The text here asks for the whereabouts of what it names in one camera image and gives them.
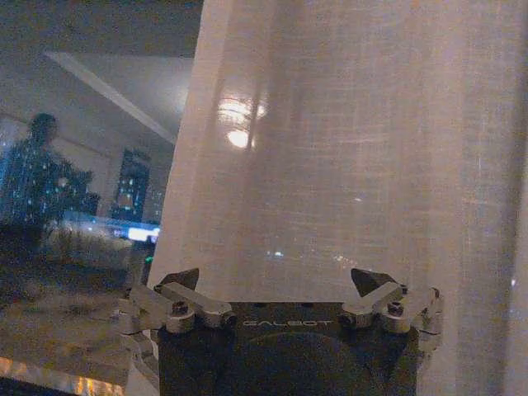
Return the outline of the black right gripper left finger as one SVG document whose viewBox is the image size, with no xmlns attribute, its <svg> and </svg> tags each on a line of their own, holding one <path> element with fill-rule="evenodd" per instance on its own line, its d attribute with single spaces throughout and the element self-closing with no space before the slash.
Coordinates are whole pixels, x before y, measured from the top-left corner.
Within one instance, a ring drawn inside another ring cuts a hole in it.
<svg viewBox="0 0 528 396">
<path fill-rule="evenodd" d="M 118 303 L 120 333 L 132 335 L 164 328 L 182 334 L 196 323 L 213 329 L 234 327 L 237 315 L 231 304 L 195 291 L 199 274 L 197 268 L 169 274 L 152 289 L 135 285 Z"/>
</svg>

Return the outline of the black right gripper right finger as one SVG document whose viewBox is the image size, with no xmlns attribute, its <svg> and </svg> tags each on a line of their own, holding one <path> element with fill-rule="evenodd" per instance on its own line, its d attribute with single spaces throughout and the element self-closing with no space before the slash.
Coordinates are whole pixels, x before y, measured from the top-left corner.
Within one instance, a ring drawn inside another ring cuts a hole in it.
<svg viewBox="0 0 528 396">
<path fill-rule="evenodd" d="M 338 322 L 344 328 L 369 328 L 378 319 L 392 334 L 417 330 L 419 351 L 434 351 L 440 346 L 444 299 L 437 288 L 410 290 L 386 273 L 359 268 L 351 269 L 351 280 L 360 298 L 342 304 Z"/>
</svg>

